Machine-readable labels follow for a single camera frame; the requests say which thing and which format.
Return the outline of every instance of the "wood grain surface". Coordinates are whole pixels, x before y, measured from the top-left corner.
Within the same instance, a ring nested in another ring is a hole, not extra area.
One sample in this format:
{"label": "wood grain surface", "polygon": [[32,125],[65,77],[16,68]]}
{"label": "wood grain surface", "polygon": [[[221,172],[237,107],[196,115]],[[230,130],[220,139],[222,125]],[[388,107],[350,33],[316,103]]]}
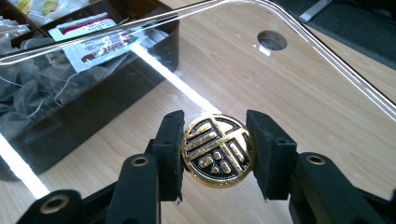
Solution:
{"label": "wood grain surface", "polygon": [[[195,3],[163,2],[172,8]],[[257,41],[263,30],[281,33],[288,46],[265,55]],[[395,71],[313,32],[396,100]],[[49,190],[76,189],[86,197],[113,183],[123,161],[145,150],[167,113],[184,110],[188,124],[215,108],[245,121],[247,109],[254,109],[269,114],[299,152],[331,158],[353,185],[389,199],[396,187],[396,125],[274,12],[230,4],[185,18],[179,51],[175,76],[189,89],[161,83],[40,175]],[[35,200],[22,182],[0,181],[0,191],[1,223],[16,222]],[[183,203],[162,203],[163,223],[291,223],[288,201],[265,201],[253,174],[235,187],[210,189],[185,173],[182,192]]]}

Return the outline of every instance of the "engraved symbol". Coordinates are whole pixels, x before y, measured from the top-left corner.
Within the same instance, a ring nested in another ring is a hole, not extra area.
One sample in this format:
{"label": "engraved symbol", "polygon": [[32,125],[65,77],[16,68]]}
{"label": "engraved symbol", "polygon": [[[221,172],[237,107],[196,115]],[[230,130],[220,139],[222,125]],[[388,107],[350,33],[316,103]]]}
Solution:
{"label": "engraved symbol", "polygon": [[184,132],[180,147],[192,176],[214,188],[239,183],[253,168],[256,156],[248,129],[225,115],[194,120]]}

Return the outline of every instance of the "brown compartment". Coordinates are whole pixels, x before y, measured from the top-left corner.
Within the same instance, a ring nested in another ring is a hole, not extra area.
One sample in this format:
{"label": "brown compartment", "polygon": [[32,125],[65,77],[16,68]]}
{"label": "brown compartment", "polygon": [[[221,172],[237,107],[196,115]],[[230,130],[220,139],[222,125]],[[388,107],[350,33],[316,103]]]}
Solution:
{"label": "brown compartment", "polygon": [[[129,18],[141,19],[170,10],[160,2],[149,0],[111,1],[111,5],[121,19],[125,19],[125,15]],[[133,9],[120,11],[123,8]],[[84,16],[89,11],[96,12],[95,10],[95,5],[91,5],[58,21]],[[55,23],[39,29],[44,32],[53,25]],[[169,36],[148,52],[161,56],[162,63],[174,71],[178,64],[178,21],[166,23],[158,28]],[[132,52],[128,54],[127,60],[113,74],[9,140],[37,175],[48,170],[164,80],[163,76],[142,59]],[[16,179],[1,158],[0,179]]]}

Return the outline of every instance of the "gold button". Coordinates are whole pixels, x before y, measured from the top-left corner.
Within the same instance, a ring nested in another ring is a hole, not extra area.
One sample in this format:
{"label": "gold button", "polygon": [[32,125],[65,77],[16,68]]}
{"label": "gold button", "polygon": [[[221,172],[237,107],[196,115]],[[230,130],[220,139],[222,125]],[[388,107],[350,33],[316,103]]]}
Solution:
{"label": "gold button", "polygon": [[183,134],[180,149],[191,176],[212,188],[239,183],[256,157],[248,129],[226,115],[194,120]]}

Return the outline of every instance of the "tabletop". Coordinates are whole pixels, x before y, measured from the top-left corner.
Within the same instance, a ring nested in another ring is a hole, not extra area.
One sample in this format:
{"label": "tabletop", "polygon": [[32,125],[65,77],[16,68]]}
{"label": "tabletop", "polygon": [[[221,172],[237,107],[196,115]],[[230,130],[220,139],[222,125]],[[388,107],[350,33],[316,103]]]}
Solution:
{"label": "tabletop", "polygon": [[[270,2],[163,2],[183,7],[177,67],[171,71],[156,61],[161,56],[131,47],[163,80],[47,171],[29,175],[30,183],[0,181],[2,223],[16,222],[50,191],[75,189],[87,197],[113,183],[124,160],[144,152],[163,117],[180,109],[186,125],[206,113],[245,122],[248,109],[261,111],[297,142],[298,152],[323,154],[354,186],[390,198],[396,71],[309,30]],[[263,48],[258,38],[264,31],[285,38],[285,48]],[[162,203],[163,223],[292,222],[289,202],[264,200],[253,174],[234,187],[212,189],[185,172],[182,193],[182,203]]]}

